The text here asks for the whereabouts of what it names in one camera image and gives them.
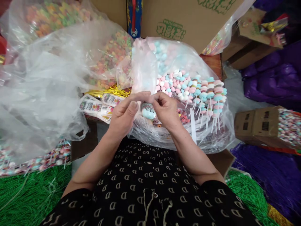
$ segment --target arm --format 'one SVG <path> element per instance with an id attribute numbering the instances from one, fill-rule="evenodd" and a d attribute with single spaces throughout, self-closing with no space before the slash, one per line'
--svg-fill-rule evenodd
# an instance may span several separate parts
<path id="1" fill-rule="evenodd" d="M 208 180 L 225 183 L 206 154 L 193 142 L 177 114 L 176 100 L 163 92 L 154 95 L 153 106 L 159 120 L 169 131 L 181 161 L 191 176 L 201 185 Z"/>
<path id="2" fill-rule="evenodd" d="M 111 164 L 121 140 L 133 126 L 138 111 L 137 101 L 152 102 L 150 92 L 130 95 L 114 108 L 108 131 L 88 158 L 81 164 L 67 185 L 63 197 L 80 188 L 93 190 L 100 176 Z"/>

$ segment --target hand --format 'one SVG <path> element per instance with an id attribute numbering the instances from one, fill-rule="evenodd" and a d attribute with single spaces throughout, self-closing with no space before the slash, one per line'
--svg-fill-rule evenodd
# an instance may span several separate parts
<path id="1" fill-rule="evenodd" d="M 182 126 L 177 113 L 177 101 L 163 92 L 158 92 L 152 96 L 154 97 L 154 110 L 163 126 L 168 130 Z"/>
<path id="2" fill-rule="evenodd" d="M 134 116 L 138 111 L 137 101 L 152 103 L 154 97 L 150 91 L 131 94 L 117 105 L 112 114 L 108 133 L 111 137 L 121 141 L 131 130 Z"/>

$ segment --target brown cardboard box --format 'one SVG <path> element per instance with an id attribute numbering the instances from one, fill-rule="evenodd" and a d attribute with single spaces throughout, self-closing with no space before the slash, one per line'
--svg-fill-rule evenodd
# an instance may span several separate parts
<path id="1" fill-rule="evenodd" d="M 200 54 L 244 0 L 144 0 L 141 37 L 183 41 Z"/>
<path id="2" fill-rule="evenodd" d="M 238 23 L 237 32 L 224 49 L 223 60 L 228 60 L 235 69 L 243 69 L 262 59 L 268 54 L 282 49 L 276 37 L 269 37 L 259 32 L 259 25 L 265 15 L 260 9 L 249 9 Z"/>
<path id="3" fill-rule="evenodd" d="M 278 138 L 279 108 L 283 107 L 266 107 L 237 113 L 234 120 L 236 138 L 256 146 L 297 148 Z"/>
<path id="4" fill-rule="evenodd" d="M 224 178 L 226 177 L 230 166 L 235 161 L 235 157 L 227 149 L 219 153 L 208 154 L 207 156 Z"/>
<path id="5" fill-rule="evenodd" d="M 125 31 L 126 26 L 126 0 L 91 0 L 92 4 L 108 18 L 119 24 Z"/>

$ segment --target black patterned top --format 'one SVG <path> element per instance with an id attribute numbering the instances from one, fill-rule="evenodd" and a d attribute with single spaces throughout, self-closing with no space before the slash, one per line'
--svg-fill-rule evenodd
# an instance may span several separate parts
<path id="1" fill-rule="evenodd" d="M 174 151 L 128 141 L 94 191 L 67 194 L 41 225 L 261 225 L 224 183 L 197 184 Z"/>

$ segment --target wooden table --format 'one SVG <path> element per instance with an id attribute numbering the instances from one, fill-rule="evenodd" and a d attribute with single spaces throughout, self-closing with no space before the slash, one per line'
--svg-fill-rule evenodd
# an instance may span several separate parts
<path id="1" fill-rule="evenodd" d="M 222 69 L 221 55 L 220 54 L 215 56 L 200 55 L 200 57 L 214 71 L 214 73 L 216 73 L 219 79 L 222 80 L 223 69 Z"/>

